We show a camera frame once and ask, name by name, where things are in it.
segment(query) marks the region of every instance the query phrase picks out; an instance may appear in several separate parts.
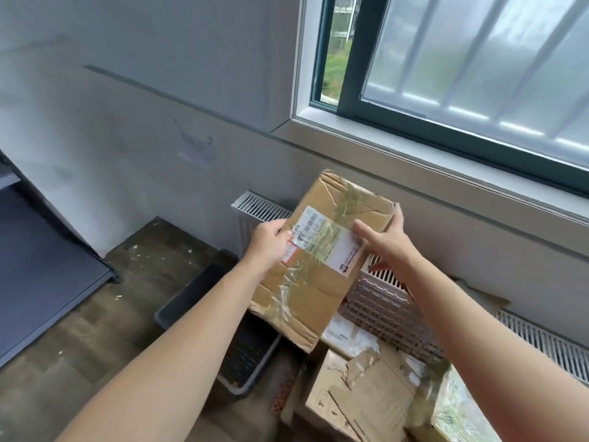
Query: hand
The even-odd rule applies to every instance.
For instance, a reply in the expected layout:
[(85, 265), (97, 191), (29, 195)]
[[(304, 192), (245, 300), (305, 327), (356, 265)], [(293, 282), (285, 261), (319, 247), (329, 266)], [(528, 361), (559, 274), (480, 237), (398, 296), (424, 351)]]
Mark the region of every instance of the hand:
[(293, 235), (289, 229), (280, 231), (284, 223), (286, 219), (260, 223), (252, 234), (252, 240), (243, 260), (253, 263), (264, 273), (281, 261), (286, 252), (286, 243)]
[(399, 281), (406, 281), (411, 263), (421, 255), (403, 231), (403, 212), (398, 203), (387, 231), (378, 233), (366, 223), (357, 219), (354, 220), (353, 230), (360, 237), (366, 239), (372, 252), (382, 258), (382, 261), (370, 267), (371, 270), (393, 270), (395, 277)]

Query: red-bordered sticker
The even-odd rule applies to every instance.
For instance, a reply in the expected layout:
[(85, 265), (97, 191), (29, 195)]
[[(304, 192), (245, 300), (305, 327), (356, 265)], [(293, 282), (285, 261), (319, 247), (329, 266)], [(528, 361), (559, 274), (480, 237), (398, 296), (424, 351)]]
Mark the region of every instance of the red-bordered sticker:
[(297, 250), (297, 245), (292, 242), (286, 243), (286, 252), (284, 253), (284, 257), (282, 258), (282, 263), (287, 263), (291, 257), (295, 254)]

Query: dark green window frame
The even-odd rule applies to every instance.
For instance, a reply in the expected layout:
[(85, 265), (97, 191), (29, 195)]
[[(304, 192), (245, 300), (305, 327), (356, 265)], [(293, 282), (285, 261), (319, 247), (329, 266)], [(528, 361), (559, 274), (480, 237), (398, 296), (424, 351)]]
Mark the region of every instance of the dark green window frame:
[(395, 135), (589, 196), (589, 171), (361, 99), (388, 0), (362, 0), (337, 108), (320, 101), (335, 0), (324, 0), (310, 104)]

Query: person's right arm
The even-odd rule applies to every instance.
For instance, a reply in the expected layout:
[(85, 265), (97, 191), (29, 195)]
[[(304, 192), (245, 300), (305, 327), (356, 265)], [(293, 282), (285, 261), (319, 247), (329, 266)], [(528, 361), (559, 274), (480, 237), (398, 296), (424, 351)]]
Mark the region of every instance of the person's right arm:
[(589, 441), (589, 388), (520, 339), (426, 260), (403, 231), (354, 230), (404, 282), (479, 408), (503, 442)]

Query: white window trim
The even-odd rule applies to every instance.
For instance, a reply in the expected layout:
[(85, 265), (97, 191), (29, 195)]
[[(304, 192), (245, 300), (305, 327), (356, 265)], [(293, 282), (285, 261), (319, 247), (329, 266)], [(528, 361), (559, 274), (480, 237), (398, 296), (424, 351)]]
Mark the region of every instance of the white window trim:
[(589, 256), (589, 199), (309, 105), (323, 0), (302, 0), (291, 119), (272, 135)]

